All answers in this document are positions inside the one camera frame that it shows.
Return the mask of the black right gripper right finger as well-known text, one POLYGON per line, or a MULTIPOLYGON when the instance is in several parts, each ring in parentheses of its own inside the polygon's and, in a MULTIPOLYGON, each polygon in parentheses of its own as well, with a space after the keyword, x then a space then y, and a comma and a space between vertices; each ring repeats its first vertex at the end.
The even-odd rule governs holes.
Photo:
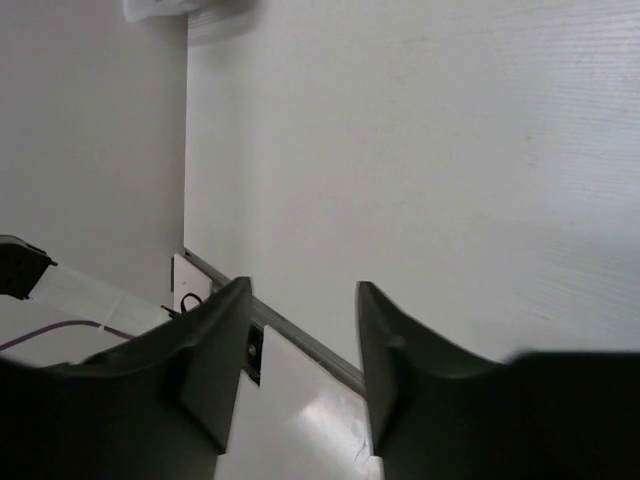
POLYGON ((504 363, 357 289, 365 400, 388 479, 635 479, 639 356, 533 351, 504 363))

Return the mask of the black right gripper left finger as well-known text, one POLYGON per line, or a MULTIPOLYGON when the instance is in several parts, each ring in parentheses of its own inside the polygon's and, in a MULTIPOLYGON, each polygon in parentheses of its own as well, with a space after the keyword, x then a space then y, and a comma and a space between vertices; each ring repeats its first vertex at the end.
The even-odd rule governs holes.
POLYGON ((5 479, 210 479, 244 366, 250 280, 79 364, 1 363, 5 479))

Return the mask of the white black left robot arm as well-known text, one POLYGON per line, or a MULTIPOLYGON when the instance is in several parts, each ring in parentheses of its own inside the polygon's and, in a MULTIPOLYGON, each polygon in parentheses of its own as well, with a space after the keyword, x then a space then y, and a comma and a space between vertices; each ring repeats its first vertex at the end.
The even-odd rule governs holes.
POLYGON ((89 321, 127 338, 167 322, 172 312, 54 261, 24 240, 1 237, 1 294, 89 321))

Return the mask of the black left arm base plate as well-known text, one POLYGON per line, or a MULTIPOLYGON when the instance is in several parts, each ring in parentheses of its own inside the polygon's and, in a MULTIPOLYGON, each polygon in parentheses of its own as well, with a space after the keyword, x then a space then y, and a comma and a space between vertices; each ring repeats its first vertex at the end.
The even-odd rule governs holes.
POLYGON ((244 371, 256 385, 261 382, 263 340, 263 329, 252 323, 247 336, 244 371))

